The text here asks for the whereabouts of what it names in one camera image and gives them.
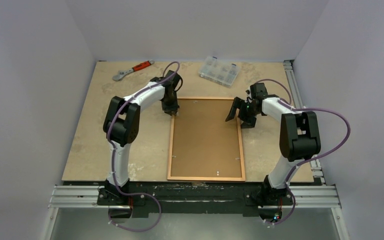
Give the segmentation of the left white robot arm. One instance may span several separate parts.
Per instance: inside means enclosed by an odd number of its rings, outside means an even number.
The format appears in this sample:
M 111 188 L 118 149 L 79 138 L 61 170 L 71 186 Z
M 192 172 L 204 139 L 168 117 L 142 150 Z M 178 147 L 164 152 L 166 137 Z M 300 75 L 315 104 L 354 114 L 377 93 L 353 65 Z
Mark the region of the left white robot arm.
M 176 115 L 180 108 L 177 86 L 182 83 L 182 77 L 170 70 L 163 77 L 152 78 L 137 92 L 125 97 L 114 96 L 110 100 L 102 128 L 111 151 L 107 181 L 114 187 L 109 197 L 116 204 L 122 205 L 129 199 L 129 191 L 124 185 L 129 181 L 130 148 L 140 130 L 141 113 L 161 102 L 165 114 Z

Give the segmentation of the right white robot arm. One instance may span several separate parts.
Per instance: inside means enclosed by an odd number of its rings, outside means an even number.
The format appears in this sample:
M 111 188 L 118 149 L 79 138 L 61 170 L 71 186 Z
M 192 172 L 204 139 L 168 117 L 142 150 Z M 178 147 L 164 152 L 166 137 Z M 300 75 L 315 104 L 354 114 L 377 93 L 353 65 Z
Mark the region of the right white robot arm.
M 280 198 L 299 164 L 311 159 L 321 150 L 317 115 L 314 111 L 296 110 L 279 96 L 268 94 L 262 82 L 252 84 L 246 91 L 246 99 L 235 97 L 226 121 L 235 117 L 241 120 L 241 128 L 254 128 L 257 116 L 270 116 L 280 124 L 279 149 L 281 156 L 274 169 L 266 176 L 260 196 L 268 204 Z

